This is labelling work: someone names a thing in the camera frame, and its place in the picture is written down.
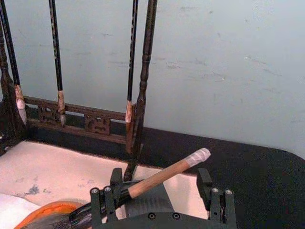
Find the light blue wall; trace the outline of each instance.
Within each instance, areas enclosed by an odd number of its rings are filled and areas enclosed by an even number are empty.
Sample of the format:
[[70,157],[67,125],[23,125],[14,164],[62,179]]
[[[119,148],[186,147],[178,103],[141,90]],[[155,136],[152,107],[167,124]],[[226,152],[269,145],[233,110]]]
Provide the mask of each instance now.
[[[48,1],[6,3],[24,94],[56,100]],[[132,1],[56,3],[66,102],[124,112]],[[305,158],[304,9],[303,0],[159,0],[145,126]]]

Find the carved wooden panel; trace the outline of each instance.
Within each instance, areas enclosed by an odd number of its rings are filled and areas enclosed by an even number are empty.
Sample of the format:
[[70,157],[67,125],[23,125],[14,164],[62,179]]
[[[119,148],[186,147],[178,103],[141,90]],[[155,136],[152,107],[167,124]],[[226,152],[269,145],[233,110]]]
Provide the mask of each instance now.
[[38,115],[42,123],[55,124],[57,120],[57,109],[38,106]]
[[97,134],[110,134],[110,119],[85,114],[85,130]]

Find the screw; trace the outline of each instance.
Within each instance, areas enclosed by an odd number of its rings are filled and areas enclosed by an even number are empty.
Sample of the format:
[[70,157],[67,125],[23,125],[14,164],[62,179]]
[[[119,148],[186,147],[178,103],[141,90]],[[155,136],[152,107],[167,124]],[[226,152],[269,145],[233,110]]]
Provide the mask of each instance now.
[[148,218],[151,219],[151,220],[153,220],[153,219],[156,218],[156,215],[155,215],[154,213],[149,213],[149,214],[148,214]]
[[106,187],[106,188],[105,188],[105,191],[106,191],[106,192],[110,192],[110,191],[111,191],[111,188],[110,188],[110,187]]
[[173,218],[174,219],[180,219],[180,215],[178,213],[173,213]]
[[226,192],[226,194],[228,194],[228,195],[231,195],[231,194],[232,194],[232,191],[231,191],[231,190],[226,190],[225,192]]
[[216,188],[216,187],[212,188],[212,191],[213,192],[219,192],[218,188]]
[[94,189],[91,190],[91,193],[93,193],[93,194],[95,194],[97,192],[98,192],[97,188],[94,188]]

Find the wooden brush handle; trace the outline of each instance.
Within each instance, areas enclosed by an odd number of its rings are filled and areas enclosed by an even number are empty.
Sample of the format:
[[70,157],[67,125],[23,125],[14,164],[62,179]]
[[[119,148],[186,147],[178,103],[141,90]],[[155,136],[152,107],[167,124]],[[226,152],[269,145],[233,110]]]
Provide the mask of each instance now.
[[183,171],[205,161],[211,155],[210,151],[202,148],[192,153],[185,159],[163,169],[162,171],[152,175],[151,177],[139,182],[128,188],[131,198],[136,198],[147,190],[159,185],[160,183],[172,178],[173,176],[182,173]]

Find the white brush tip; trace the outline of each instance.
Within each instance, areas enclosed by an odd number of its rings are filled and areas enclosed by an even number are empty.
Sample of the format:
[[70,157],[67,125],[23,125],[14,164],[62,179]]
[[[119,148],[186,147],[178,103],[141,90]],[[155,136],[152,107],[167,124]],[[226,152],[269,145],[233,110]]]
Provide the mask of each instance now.
[[185,160],[190,167],[193,167],[201,162],[206,161],[210,155],[211,153],[208,149],[202,148],[189,155]]
[[26,113],[25,109],[18,109],[18,111],[19,111],[19,115],[20,115],[20,118],[21,118],[23,124],[26,125],[27,124],[27,113]]
[[64,114],[61,114],[61,126],[65,126],[66,124],[66,116]]

